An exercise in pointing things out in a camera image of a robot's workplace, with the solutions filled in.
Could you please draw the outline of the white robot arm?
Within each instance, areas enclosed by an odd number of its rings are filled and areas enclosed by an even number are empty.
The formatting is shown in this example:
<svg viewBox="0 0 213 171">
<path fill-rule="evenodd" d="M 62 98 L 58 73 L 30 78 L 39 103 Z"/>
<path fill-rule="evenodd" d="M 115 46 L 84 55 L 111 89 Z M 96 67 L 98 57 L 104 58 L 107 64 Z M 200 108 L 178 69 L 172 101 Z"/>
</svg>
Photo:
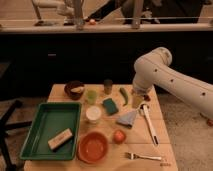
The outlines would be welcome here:
<svg viewBox="0 0 213 171">
<path fill-rule="evenodd" d="M 133 90 L 144 95 L 157 85 L 213 120 L 213 85 L 171 69 L 171 62 L 172 54 L 165 47 L 139 57 L 134 63 Z"/>
</svg>

